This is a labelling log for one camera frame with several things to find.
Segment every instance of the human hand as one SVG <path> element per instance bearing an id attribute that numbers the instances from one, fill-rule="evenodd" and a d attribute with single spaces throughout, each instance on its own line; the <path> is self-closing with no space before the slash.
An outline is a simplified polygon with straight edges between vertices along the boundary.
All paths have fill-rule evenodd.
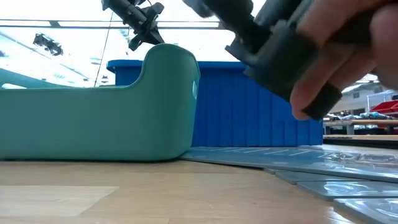
<path id="1" fill-rule="evenodd" d="M 297 32 L 314 40 L 321 48 L 319 57 L 294 86 L 290 103 L 297 119 L 329 82 L 340 90 L 361 79 L 377 66 L 380 82 L 398 90 L 398 2 L 375 14 L 371 23 L 372 46 L 328 43 L 332 34 L 357 13 L 375 8 L 388 0 L 316 0 L 297 26 Z"/>

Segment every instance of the white wall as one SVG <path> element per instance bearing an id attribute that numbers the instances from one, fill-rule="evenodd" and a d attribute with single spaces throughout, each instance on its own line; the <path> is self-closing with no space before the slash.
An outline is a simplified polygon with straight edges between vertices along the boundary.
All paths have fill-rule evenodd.
<path id="1" fill-rule="evenodd" d="M 359 92 L 359 98 L 354 99 L 353 94 L 355 92 Z M 366 112 L 368 112 L 368 95 L 374 94 L 373 90 L 359 90 L 352 91 L 343 95 L 342 99 L 336 104 L 336 106 L 330 111 L 331 113 L 339 112 L 343 110 L 356 110 L 365 108 Z M 377 106 L 379 103 L 384 101 L 384 96 L 372 96 L 370 98 L 370 106 Z"/>

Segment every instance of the ceiling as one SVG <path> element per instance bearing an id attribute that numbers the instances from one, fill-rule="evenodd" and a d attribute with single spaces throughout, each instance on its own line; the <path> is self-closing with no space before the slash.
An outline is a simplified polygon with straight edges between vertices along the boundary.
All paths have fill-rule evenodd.
<path id="1" fill-rule="evenodd" d="M 224 50 L 234 34 L 215 29 L 216 17 L 202 19 L 182 0 L 152 3 L 156 1 L 165 6 L 157 21 L 166 42 L 188 49 L 197 60 L 236 61 Z M 253 0 L 254 15 L 264 2 Z M 54 57 L 34 45 L 36 33 L 61 43 L 64 54 Z M 110 9 L 102 10 L 100 0 L 8 1 L 0 8 L 0 68 L 61 85 L 112 85 L 114 75 L 106 70 L 106 62 L 142 60 L 152 47 L 143 44 L 135 52 L 130 51 L 126 40 L 132 36 L 130 33 Z M 374 80 L 376 76 L 368 75 L 362 82 Z"/>

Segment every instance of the blue container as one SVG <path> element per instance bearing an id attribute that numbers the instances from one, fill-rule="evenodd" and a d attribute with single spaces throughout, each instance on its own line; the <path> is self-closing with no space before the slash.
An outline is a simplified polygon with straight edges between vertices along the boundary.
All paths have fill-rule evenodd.
<path id="1" fill-rule="evenodd" d="M 257 147 L 320 145 L 323 126 L 297 121 L 288 102 L 243 74 L 240 62 L 199 62 L 201 79 L 192 146 Z M 132 84 L 142 61 L 113 60 L 116 85 Z"/>

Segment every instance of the black cable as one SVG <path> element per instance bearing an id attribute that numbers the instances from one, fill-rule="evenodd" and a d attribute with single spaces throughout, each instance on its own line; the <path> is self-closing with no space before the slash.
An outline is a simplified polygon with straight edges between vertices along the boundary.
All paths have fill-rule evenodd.
<path id="1" fill-rule="evenodd" d="M 111 14 L 111 19 L 109 20 L 108 33 L 106 34 L 105 45 L 104 45 L 104 49 L 103 49 L 103 51 L 102 51 L 101 63 L 99 64 L 99 68 L 98 68 L 98 72 L 97 72 L 97 77 L 95 78 L 95 82 L 94 82 L 94 87 L 97 85 L 98 76 L 100 75 L 101 66 L 102 66 L 102 61 L 103 61 L 103 59 L 104 59 L 104 54 L 105 54 L 105 50 L 106 50 L 106 44 L 108 43 L 109 32 L 110 32 L 110 30 L 111 30 L 112 18 L 113 18 L 113 12 L 112 12 L 112 14 Z"/>

